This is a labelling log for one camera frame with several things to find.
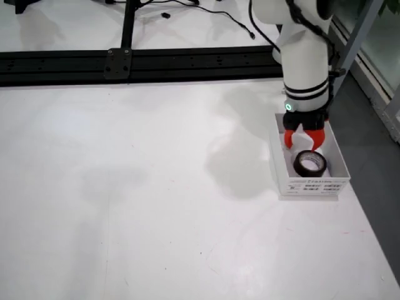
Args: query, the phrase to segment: floor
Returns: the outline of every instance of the floor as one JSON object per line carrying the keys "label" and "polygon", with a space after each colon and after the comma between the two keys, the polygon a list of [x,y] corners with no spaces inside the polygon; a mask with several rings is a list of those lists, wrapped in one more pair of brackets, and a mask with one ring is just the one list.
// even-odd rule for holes
{"label": "floor", "polygon": [[331,124],[354,191],[400,281],[400,145],[351,76],[332,106]]}
{"label": "floor", "polygon": [[[245,2],[202,4],[249,23]],[[0,3],[0,51],[118,45],[116,7],[31,9],[15,17]],[[226,19],[168,9],[170,20],[159,7],[138,16],[137,47],[264,43]],[[399,299],[351,185],[334,200],[277,192],[267,116],[284,111],[282,88],[277,79],[1,89],[1,297]]]}

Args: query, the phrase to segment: metal frame leg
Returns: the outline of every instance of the metal frame leg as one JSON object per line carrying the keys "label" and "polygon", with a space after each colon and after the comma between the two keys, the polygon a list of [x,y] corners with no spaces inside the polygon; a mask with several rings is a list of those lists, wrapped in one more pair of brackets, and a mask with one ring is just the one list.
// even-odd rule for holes
{"label": "metal frame leg", "polygon": [[397,87],[394,97],[386,106],[385,113],[391,118],[395,119],[400,114],[400,86]]}
{"label": "metal frame leg", "polygon": [[[351,64],[354,62],[361,44],[365,40],[369,30],[371,29],[376,16],[382,6],[384,0],[370,0],[359,17],[356,27],[353,29],[346,47],[341,54],[340,60],[337,62],[336,68],[343,68],[347,72],[350,70]],[[334,83],[334,95],[341,87],[344,77],[337,78]]]}
{"label": "metal frame leg", "polygon": [[135,11],[140,5],[140,0],[126,0],[124,27],[122,28],[121,48],[132,47],[133,24]]}

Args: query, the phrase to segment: black electrical tape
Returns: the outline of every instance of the black electrical tape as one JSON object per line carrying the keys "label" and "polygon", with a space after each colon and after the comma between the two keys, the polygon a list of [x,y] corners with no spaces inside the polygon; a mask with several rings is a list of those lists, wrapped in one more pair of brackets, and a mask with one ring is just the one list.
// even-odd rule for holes
{"label": "black electrical tape", "polygon": [[[304,167],[302,164],[303,161],[312,161],[317,167],[317,170],[310,170]],[[324,156],[319,154],[315,151],[304,150],[301,151],[294,160],[293,163],[294,170],[301,176],[301,177],[315,177],[320,178],[323,176],[328,164]]]}

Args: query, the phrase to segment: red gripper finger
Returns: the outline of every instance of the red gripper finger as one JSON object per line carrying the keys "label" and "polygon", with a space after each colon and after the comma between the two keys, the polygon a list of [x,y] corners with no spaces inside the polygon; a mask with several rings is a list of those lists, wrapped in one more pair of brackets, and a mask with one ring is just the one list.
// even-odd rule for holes
{"label": "red gripper finger", "polygon": [[305,130],[304,132],[314,141],[314,146],[311,151],[315,151],[317,148],[321,147],[325,141],[325,130],[323,129]]}
{"label": "red gripper finger", "polygon": [[294,130],[285,130],[285,145],[289,149],[292,148],[293,142],[292,142],[292,135],[294,134]]}

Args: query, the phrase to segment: gray floor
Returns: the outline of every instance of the gray floor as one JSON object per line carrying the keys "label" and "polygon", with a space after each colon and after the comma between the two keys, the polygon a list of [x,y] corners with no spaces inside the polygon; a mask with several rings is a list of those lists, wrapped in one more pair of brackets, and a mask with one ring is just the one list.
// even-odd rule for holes
{"label": "gray floor", "polygon": [[337,94],[330,120],[352,186],[400,283],[400,146],[351,75]]}

